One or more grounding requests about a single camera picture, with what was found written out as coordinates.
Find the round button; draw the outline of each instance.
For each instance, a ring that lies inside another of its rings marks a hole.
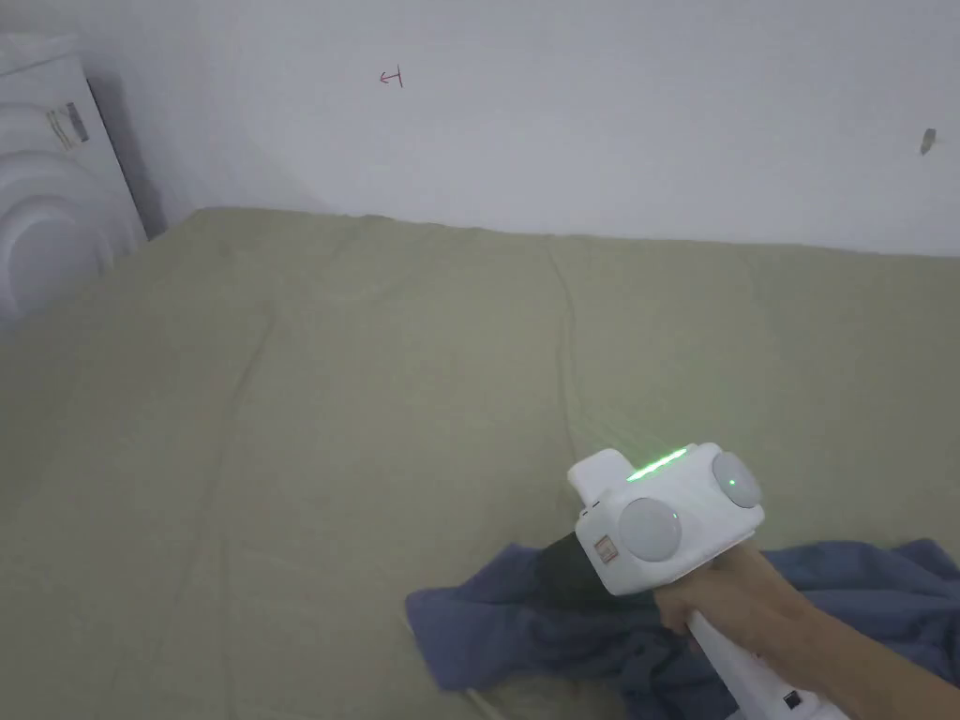
[[[720,490],[741,508],[753,508],[763,499],[754,474],[731,452],[721,452],[713,458],[713,477]]]
[[[653,497],[634,500],[620,514],[620,538],[634,555],[650,563],[673,557],[680,547],[680,519]]]

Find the white handheld device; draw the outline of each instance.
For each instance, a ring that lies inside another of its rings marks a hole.
[[[736,455],[714,443],[690,444],[640,470],[616,450],[601,450],[573,466],[568,479],[585,506],[577,539],[613,595],[672,583],[763,522],[759,484]],[[816,694],[784,682],[698,612],[689,628],[745,720],[846,718]]]

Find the white washing machine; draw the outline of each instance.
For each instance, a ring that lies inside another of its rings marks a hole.
[[[0,335],[147,241],[69,50],[0,37]]]

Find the red marking on wall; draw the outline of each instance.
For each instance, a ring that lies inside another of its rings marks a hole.
[[[395,75],[387,75],[387,73],[385,73],[385,72],[380,73],[380,82],[382,82],[382,83],[386,83],[387,85],[389,85],[391,78],[397,78],[397,79],[400,81],[400,87],[403,87],[403,78],[400,77],[400,66],[399,66],[399,65],[396,67],[396,74],[395,74]]]

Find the device handle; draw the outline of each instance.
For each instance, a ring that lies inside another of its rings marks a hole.
[[[699,612],[690,632],[740,706],[745,720],[843,720],[847,716],[808,690],[788,684],[760,656],[730,642]]]

